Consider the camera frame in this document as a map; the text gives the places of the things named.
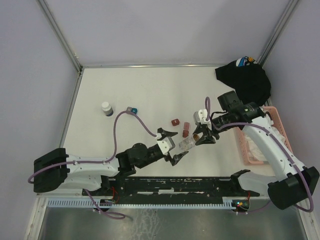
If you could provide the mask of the clear pill bottle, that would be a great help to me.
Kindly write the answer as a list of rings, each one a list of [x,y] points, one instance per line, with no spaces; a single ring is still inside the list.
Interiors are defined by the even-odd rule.
[[[200,139],[199,135],[198,134],[193,134],[193,135],[190,135],[188,137],[186,137],[184,140],[182,140],[178,146],[179,146],[179,149],[182,151],[182,152],[186,152],[186,151],[189,151],[190,149],[192,149],[193,147],[196,146],[196,143],[197,141]]]

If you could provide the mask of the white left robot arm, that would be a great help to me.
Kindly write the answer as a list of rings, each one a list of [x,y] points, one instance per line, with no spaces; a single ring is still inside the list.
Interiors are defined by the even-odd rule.
[[[172,139],[176,132],[157,130],[156,144],[147,147],[136,143],[117,153],[112,159],[85,158],[68,154],[65,148],[56,148],[33,162],[34,173],[28,179],[35,193],[48,193],[57,189],[86,189],[106,195],[111,183],[106,178],[122,178],[135,174],[161,159],[175,166],[187,153],[171,155],[175,148]]]

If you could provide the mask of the red Wed pill box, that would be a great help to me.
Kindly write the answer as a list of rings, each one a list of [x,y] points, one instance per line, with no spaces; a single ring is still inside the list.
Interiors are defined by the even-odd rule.
[[[178,126],[179,124],[180,124],[180,120],[178,119],[178,118],[176,118],[176,119],[173,119],[172,121],[171,121],[171,124],[172,124],[172,126]]]

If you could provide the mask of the red Sat pill box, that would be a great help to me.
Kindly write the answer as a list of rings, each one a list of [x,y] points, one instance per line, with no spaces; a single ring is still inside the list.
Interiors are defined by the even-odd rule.
[[[189,122],[184,122],[183,124],[183,130],[182,130],[182,137],[187,138],[190,133],[190,123]]]

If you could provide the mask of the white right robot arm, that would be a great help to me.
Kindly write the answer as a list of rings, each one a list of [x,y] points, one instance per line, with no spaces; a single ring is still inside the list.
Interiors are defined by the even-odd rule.
[[[229,183],[236,196],[253,191],[267,196],[280,210],[295,206],[301,211],[314,210],[313,193],[320,178],[315,167],[306,167],[276,136],[265,113],[254,102],[243,104],[235,91],[218,97],[222,115],[212,118],[210,98],[205,98],[205,107],[193,114],[195,134],[202,134],[196,145],[215,144],[219,134],[232,128],[241,129],[256,144],[271,166],[274,176],[265,176],[242,170]]]

